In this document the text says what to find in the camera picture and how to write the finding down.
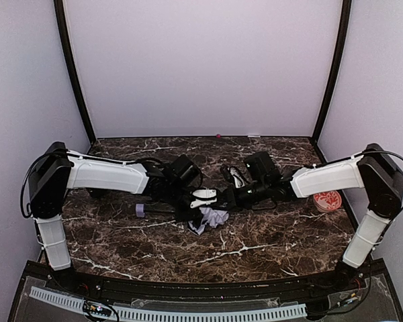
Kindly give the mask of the lavender folding umbrella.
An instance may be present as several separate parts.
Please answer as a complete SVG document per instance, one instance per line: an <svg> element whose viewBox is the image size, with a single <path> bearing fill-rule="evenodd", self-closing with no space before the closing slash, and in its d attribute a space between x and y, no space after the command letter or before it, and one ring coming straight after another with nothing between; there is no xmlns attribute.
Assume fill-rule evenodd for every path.
<svg viewBox="0 0 403 322"><path fill-rule="evenodd" d="M147 218L148 215L175 215L174 210L155 209L152 205L146 203L137 203L134 206L134 210L138 218ZM185 220L185 222L190 232L200 236L207 227L217 228L219 225L224 225L228 218L229 213L227 211L202 207L201 219Z"/></svg>

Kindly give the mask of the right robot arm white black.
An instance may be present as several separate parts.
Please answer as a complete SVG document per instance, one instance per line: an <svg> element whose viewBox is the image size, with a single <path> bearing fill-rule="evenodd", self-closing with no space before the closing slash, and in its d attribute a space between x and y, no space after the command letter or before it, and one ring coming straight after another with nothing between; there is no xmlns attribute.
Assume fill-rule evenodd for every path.
<svg viewBox="0 0 403 322"><path fill-rule="evenodd" d="M250 209L267 199L291 201L317 193L364 189L367 211L341 260L357 269L403 211L403 171L395 158L397 154L369 144L352 156L282 174L267 152L257 152L244 159L252 181L228 187L222 193L223 206L227 210Z"/></svg>

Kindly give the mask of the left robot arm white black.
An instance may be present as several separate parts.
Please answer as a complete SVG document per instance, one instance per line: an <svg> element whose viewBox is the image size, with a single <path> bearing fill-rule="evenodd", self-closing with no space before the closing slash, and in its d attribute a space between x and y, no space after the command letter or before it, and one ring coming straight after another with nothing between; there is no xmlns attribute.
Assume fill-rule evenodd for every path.
<svg viewBox="0 0 403 322"><path fill-rule="evenodd" d="M19 206L25 218L33 218L54 271L72 266L68 251L62 207L69 190L87 189L90 193L122 191L149 197L174 209L178 221L199 221L201 211L192 207L194 187L201 174L185 155L164 163L156 158L132 161L112 160L70 151L54 142L29 167L21 187Z"/></svg>

